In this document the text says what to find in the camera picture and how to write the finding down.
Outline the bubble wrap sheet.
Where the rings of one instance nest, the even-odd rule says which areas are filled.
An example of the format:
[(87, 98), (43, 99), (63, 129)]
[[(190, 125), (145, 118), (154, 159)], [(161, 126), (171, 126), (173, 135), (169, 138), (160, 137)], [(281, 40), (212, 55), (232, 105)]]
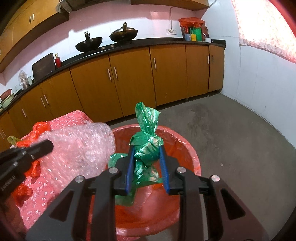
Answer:
[(92, 178), (106, 168), (115, 153), (115, 137), (105, 123), (85, 123), (47, 131), (37, 143), (49, 140), (51, 153), (40, 159), (41, 171), (60, 193), (76, 176)]

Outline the red basin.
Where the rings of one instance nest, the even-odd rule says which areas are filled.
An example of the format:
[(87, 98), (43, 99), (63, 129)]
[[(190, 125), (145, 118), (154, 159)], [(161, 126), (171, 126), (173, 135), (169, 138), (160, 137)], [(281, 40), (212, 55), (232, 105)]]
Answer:
[(3, 101), (5, 100), (9, 95), (11, 95), (11, 91), (12, 89), (8, 89), (6, 90), (5, 92), (3, 92), (1, 95), (0, 95), (0, 99)]

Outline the lower wooden cabinets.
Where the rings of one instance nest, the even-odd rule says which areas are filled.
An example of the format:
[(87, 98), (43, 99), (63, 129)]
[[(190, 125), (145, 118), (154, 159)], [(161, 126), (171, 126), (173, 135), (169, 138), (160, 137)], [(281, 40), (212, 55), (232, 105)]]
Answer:
[(1, 150), (8, 136), (27, 135), (38, 121), (75, 110), (108, 122), (135, 113), (135, 105), (157, 107), (221, 90), (224, 48), (194, 43), (155, 45), (104, 54), (36, 82), (1, 115)]

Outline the red lined waste basket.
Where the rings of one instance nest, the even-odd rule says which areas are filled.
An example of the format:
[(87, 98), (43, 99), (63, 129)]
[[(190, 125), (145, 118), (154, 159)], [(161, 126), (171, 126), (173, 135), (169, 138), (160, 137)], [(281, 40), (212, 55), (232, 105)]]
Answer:
[[(201, 175), (198, 155), (184, 137), (165, 126), (158, 126), (156, 134), (163, 139), (167, 155)], [(137, 240), (161, 232), (178, 221), (179, 209), (179, 197), (169, 196), (162, 184), (141, 187), (132, 206), (115, 206), (116, 238)]]

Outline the upper wooden cabinets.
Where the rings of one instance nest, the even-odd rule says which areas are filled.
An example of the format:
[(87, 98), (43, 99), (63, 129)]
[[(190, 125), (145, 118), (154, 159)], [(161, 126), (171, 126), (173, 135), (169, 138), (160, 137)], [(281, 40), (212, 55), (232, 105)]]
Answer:
[(25, 1), (7, 24), (1, 23), (1, 72), (31, 42), (68, 21), (70, 13), (97, 6), (102, 9), (106, 4), (112, 4), (112, 12), (120, 4), (174, 6), (191, 11), (209, 7), (208, 1)]

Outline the red bottle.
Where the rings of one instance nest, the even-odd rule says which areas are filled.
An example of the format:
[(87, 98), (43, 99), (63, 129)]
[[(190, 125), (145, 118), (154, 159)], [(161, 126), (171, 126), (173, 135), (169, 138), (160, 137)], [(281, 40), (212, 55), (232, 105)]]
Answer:
[(58, 56), (58, 54), (55, 54), (55, 65), (56, 65), (56, 68), (60, 68), (62, 66), (62, 61)]

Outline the olive green plastic bag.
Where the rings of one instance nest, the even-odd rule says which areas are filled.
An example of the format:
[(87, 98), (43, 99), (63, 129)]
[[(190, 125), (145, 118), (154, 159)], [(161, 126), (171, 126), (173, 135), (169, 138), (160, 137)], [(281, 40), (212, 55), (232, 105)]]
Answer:
[(15, 146), (15, 145), (17, 144), (17, 142), (20, 142), (20, 141), (21, 141), (21, 139), (19, 139), (19, 138), (17, 138), (17, 137), (14, 137), (14, 136), (9, 136), (9, 137), (7, 138), (7, 141), (9, 142), (9, 144)]

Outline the lidded black wok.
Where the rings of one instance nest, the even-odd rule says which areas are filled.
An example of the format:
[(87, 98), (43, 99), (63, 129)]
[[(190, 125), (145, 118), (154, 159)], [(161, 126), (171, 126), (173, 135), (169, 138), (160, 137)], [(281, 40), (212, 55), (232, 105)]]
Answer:
[(123, 23), (120, 29), (117, 29), (111, 33), (110, 39), (116, 43), (128, 42), (133, 40), (138, 34), (138, 30), (127, 26), (127, 22)]

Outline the floral window curtain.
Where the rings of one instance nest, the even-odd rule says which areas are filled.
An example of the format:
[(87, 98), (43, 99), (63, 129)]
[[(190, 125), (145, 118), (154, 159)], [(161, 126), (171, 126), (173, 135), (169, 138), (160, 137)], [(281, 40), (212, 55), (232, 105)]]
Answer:
[(295, 63), (295, 35), (270, 1), (231, 2), (239, 29), (239, 45), (273, 53)]

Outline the red bag on counter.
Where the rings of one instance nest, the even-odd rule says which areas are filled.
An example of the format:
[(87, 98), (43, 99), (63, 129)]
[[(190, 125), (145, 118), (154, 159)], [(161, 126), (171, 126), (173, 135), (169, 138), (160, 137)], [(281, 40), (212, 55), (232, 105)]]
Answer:
[(199, 28), (203, 25), (205, 25), (205, 22), (196, 17), (190, 17), (190, 18), (181, 18), (179, 19), (179, 23), (181, 27), (195, 27)]

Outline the white mug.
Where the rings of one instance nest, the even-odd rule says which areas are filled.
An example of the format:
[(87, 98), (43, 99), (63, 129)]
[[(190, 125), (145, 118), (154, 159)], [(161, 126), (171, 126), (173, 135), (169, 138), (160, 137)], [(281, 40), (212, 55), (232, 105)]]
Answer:
[(213, 39), (205, 37), (205, 42), (212, 43), (213, 42)]

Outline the jar in plastic bag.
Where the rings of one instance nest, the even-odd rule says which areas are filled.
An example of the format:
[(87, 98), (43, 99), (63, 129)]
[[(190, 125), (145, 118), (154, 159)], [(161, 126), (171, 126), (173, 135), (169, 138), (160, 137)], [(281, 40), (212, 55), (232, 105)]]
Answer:
[(29, 80), (27, 78), (27, 74), (21, 70), (20, 73), (18, 74), (19, 81), (20, 81), (20, 86), (22, 87), (23, 90), (27, 89), (29, 87)]

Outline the dark cutting board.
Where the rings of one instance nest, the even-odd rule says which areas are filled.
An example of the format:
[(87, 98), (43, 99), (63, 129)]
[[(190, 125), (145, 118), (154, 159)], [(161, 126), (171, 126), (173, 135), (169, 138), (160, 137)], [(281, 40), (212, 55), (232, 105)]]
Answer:
[(41, 80), (43, 77), (55, 70), (54, 55), (50, 53), (32, 65), (34, 82)]

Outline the wooden cabinets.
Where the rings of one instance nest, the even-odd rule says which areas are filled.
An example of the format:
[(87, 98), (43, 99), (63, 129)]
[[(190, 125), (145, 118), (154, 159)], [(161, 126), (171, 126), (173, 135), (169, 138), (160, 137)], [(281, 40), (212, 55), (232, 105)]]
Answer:
[(25, 1), (7, 24), (1, 23), (1, 72), (31, 42), (68, 21), (70, 13), (97, 6), (102, 9), (106, 4), (112, 4), (112, 12), (120, 4), (174, 6), (191, 11), (209, 7), (208, 1)]
[(157, 107), (221, 90), (224, 48), (194, 43), (155, 45), (104, 54), (36, 82), (1, 115), (1, 150), (8, 136), (27, 135), (38, 121), (75, 110), (108, 122), (135, 113), (135, 105)]

